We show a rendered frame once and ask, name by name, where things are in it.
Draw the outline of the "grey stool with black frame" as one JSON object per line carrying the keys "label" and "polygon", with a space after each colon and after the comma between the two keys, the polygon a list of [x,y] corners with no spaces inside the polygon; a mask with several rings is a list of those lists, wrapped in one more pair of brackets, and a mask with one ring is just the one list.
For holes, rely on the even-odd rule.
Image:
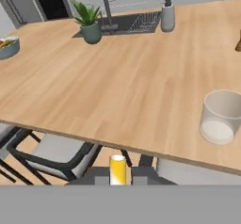
{"label": "grey stool with black frame", "polygon": [[[19,151],[17,147],[28,136],[37,141],[36,148],[32,153]],[[42,172],[68,182],[83,177],[101,148],[98,144],[51,134],[39,139],[26,129],[21,129],[7,146],[9,153],[44,184],[49,182]]]}
{"label": "grey stool with black frame", "polygon": [[[7,158],[9,152],[7,150],[7,146],[10,143],[10,141],[17,136],[17,134],[20,132],[21,127],[9,125],[6,123],[3,123],[0,121],[0,167],[5,168],[8,172],[10,172],[12,175],[20,179],[25,184],[32,185],[28,179],[25,178],[24,175],[22,175],[20,172],[18,172],[15,168],[10,166],[8,163],[5,162],[5,159]],[[41,138],[39,138],[36,134],[32,133],[30,136],[35,139],[37,142],[40,143]],[[44,183],[44,178],[37,172],[30,171],[33,174],[37,174],[36,177],[40,178],[40,180]],[[7,179],[12,181],[13,183],[16,183],[16,180],[12,177],[10,177],[8,174],[6,174],[3,170],[0,169],[0,174],[5,176]]]}
{"label": "grey stool with black frame", "polygon": [[[153,167],[153,157],[140,155],[139,167]],[[241,185],[241,176],[158,158],[157,175],[176,185]]]}

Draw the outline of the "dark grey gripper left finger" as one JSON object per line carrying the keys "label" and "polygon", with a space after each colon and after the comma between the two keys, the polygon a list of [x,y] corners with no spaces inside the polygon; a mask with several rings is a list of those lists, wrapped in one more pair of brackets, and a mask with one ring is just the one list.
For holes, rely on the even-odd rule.
{"label": "dark grey gripper left finger", "polygon": [[68,185],[109,185],[109,167],[93,167],[84,177],[73,180]]}

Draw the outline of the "dark grey sink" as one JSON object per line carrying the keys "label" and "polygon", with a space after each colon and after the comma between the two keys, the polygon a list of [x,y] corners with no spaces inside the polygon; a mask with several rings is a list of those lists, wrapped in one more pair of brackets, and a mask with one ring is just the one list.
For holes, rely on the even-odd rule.
{"label": "dark grey sink", "polygon": [[160,19],[160,11],[116,15],[111,19],[101,16],[97,24],[92,29],[88,29],[87,34],[79,30],[73,37],[95,44],[102,39],[102,36],[154,33]]}

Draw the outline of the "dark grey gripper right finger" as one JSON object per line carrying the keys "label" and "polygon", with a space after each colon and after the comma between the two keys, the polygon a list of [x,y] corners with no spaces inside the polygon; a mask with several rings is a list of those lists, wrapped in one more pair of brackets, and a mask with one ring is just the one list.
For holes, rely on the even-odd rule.
{"label": "dark grey gripper right finger", "polygon": [[157,175],[153,167],[133,167],[131,168],[131,185],[175,185]]}

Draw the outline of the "blue-grey bowl with food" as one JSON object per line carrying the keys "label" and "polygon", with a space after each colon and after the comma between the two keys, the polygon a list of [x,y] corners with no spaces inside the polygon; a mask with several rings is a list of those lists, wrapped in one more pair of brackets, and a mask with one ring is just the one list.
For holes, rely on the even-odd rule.
{"label": "blue-grey bowl with food", "polygon": [[20,51],[20,38],[8,36],[0,39],[0,60],[16,55]]}

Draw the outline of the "yellow straw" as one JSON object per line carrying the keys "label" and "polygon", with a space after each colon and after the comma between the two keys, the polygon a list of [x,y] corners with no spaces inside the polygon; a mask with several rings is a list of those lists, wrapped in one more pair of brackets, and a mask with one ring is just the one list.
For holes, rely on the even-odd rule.
{"label": "yellow straw", "polygon": [[123,155],[110,157],[109,172],[111,185],[126,185],[126,160]]}

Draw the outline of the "grey tall cupboard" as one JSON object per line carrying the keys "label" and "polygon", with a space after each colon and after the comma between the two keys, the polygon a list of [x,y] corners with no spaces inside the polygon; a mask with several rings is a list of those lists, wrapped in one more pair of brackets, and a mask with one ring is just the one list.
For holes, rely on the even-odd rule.
{"label": "grey tall cupboard", "polygon": [[33,0],[0,0],[0,3],[16,28],[40,20]]}

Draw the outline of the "green plant in grey-green pot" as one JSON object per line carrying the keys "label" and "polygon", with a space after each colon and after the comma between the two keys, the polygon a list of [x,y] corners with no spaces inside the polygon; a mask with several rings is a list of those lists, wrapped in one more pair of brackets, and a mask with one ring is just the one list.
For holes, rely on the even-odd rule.
{"label": "green plant in grey-green pot", "polygon": [[102,30],[98,23],[100,8],[86,7],[83,3],[72,1],[78,16],[75,22],[80,25],[81,34],[88,44],[96,44],[102,39]]}

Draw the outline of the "brown object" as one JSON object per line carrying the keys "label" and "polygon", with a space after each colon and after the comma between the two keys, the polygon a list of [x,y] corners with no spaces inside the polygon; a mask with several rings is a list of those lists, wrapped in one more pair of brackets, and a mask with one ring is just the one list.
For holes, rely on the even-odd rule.
{"label": "brown object", "polygon": [[236,52],[241,52],[241,30],[240,30],[240,40],[235,46],[235,51]]}

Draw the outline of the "grey soap dispenser black pump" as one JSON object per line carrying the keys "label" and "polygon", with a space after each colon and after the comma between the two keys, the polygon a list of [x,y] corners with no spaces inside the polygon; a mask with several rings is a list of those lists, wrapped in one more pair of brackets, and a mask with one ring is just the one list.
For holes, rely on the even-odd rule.
{"label": "grey soap dispenser black pump", "polygon": [[171,32],[175,28],[175,7],[172,0],[165,0],[161,10],[160,27],[165,33]]}

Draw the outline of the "grey sink tap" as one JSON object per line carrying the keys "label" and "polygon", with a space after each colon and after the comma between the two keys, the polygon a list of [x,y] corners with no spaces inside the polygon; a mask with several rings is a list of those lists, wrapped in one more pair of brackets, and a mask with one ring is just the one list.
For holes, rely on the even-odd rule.
{"label": "grey sink tap", "polygon": [[115,31],[118,30],[118,26],[112,23],[112,16],[111,16],[108,0],[104,0],[104,7],[105,7],[107,19],[108,19],[108,25],[104,26],[104,30],[108,31],[110,34],[113,34]]}

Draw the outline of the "clear glass cup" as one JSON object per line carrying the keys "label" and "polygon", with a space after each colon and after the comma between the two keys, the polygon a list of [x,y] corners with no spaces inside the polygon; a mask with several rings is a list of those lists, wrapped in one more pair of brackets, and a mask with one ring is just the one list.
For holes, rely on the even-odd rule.
{"label": "clear glass cup", "polygon": [[208,142],[226,145],[241,127],[241,93],[219,89],[208,93],[201,111],[200,132]]}

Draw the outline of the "black built-in oven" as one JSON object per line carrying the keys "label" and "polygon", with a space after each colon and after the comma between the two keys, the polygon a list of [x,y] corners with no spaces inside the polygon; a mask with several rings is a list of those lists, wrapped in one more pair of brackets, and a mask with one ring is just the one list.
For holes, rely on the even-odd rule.
{"label": "black built-in oven", "polygon": [[70,19],[72,11],[68,0],[35,0],[45,21]]}

